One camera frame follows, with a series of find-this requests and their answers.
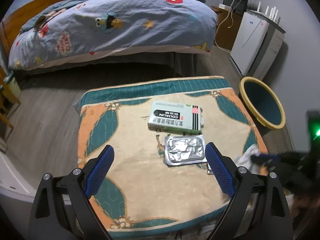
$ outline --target wooden floor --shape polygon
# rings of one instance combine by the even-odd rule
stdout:
[[[229,54],[217,47],[211,54],[200,57],[197,75],[224,76],[238,93],[240,79],[229,62]],[[6,154],[34,188],[47,172],[66,175],[77,167],[79,115],[73,103],[85,91],[174,75],[168,66],[150,68],[138,63],[89,65],[34,75],[21,87],[21,106],[9,113],[15,128],[7,134]],[[292,150],[286,128],[270,132],[263,139],[270,152]]]

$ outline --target yellow rim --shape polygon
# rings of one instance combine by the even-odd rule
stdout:
[[[276,125],[276,124],[273,124],[273,123],[269,122],[253,106],[253,104],[249,100],[246,92],[244,91],[244,83],[247,82],[247,81],[254,82],[254,83],[257,83],[257,84],[261,85],[264,89],[266,89],[272,95],[273,99],[276,101],[276,103],[277,103],[277,105],[278,105],[278,107],[280,109],[280,114],[281,114],[281,122],[280,122],[280,124]],[[280,103],[280,101],[279,101],[278,97],[276,96],[276,94],[270,89],[270,87],[268,87],[265,83],[263,83],[259,79],[256,79],[256,78],[253,78],[253,77],[244,77],[240,82],[239,88],[240,88],[240,94],[242,96],[242,99],[243,99],[244,103],[247,105],[247,107],[249,108],[251,113],[257,118],[257,120],[262,125],[268,127],[271,130],[279,130],[282,127],[284,127],[285,114],[284,114],[284,110],[283,110],[282,104]]]

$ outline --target wooden cabinet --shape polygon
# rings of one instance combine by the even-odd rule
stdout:
[[[215,6],[211,6],[211,8],[218,15],[218,24],[216,27],[216,29],[218,29],[219,24],[227,17],[228,11]],[[241,21],[242,21],[242,16],[236,13],[230,12],[228,19],[221,24],[218,32],[216,32],[216,43],[219,47],[228,49],[228,50],[232,49],[232,46],[238,34],[238,30],[240,28]]]

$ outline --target silver bolt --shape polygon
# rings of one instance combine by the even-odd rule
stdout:
[[[277,177],[277,174],[275,174],[274,172],[270,172],[269,175],[270,175],[270,177],[273,178],[273,179],[275,179],[275,178]]]
[[[245,167],[239,167],[238,171],[240,173],[246,173],[247,172],[247,169]]]
[[[81,169],[76,168],[76,169],[73,170],[72,173],[73,173],[74,175],[79,175],[79,174],[81,173]]]
[[[46,173],[46,174],[43,175],[43,179],[47,180],[47,179],[50,178],[50,176],[51,176],[50,173]]]

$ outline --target blue gripper pad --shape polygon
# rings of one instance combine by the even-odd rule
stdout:
[[[204,153],[222,192],[228,194],[230,198],[233,197],[236,193],[233,187],[233,177],[220,159],[216,150],[208,143],[205,146]]]
[[[90,199],[91,196],[98,193],[114,158],[115,152],[113,148],[109,146],[107,149],[105,149],[104,154],[101,156],[100,160],[98,160],[97,164],[87,177],[86,188],[84,191],[84,195],[87,197],[87,199]]]

